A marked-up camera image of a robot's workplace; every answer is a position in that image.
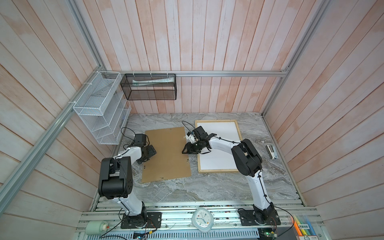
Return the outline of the brown frame backing board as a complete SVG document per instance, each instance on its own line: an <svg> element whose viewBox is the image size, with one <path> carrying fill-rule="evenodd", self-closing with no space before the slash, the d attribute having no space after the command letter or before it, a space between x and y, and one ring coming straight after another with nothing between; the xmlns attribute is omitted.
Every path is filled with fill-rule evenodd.
<svg viewBox="0 0 384 240"><path fill-rule="evenodd" d="M182 153L187 143L184 127L148 130L145 134L157 153L143 163L142 183L192 175L189 156Z"/></svg>

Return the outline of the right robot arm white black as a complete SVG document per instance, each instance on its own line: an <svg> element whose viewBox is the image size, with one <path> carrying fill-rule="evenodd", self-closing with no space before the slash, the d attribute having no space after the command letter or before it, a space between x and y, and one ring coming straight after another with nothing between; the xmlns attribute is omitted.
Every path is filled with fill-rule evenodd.
<svg viewBox="0 0 384 240"><path fill-rule="evenodd" d="M269 198L263 176L262 157L248 139L230 141L218 137L217 134L208 134L203 127L197 127L186 134L187 143L182 150L183 154L204 154L206 148L220 150L232 155L237 170L246 177L253 196L253 218L258 225L267 225L271 220L276 220L277 212Z"/></svg>

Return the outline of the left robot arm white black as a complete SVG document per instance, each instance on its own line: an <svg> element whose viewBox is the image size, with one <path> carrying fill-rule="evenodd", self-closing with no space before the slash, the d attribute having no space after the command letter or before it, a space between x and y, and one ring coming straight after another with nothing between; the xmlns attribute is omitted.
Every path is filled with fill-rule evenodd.
<svg viewBox="0 0 384 240"><path fill-rule="evenodd" d="M116 202L124 211L122 228L142 228L148 223L145 204L133 192L132 164L147 162L156 154L148 136L137 134L123 151L102 160L98 192L101 197Z"/></svg>

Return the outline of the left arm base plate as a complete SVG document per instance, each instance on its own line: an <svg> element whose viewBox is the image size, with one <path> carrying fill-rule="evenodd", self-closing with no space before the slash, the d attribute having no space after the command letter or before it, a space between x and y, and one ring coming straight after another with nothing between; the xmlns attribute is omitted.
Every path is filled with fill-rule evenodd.
<svg viewBox="0 0 384 240"><path fill-rule="evenodd" d="M150 212L145 215L123 216L121 229L160 228L162 222L161 212Z"/></svg>

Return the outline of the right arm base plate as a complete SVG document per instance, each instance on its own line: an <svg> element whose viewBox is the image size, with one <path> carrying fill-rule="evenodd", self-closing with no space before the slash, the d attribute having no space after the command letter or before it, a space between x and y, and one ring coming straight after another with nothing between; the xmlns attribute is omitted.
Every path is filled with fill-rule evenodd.
<svg viewBox="0 0 384 240"><path fill-rule="evenodd" d="M276 210L272 211L272 215L265 220L261 213L255 210L238 209L239 219L242 226L279 226L281 225L280 217Z"/></svg>

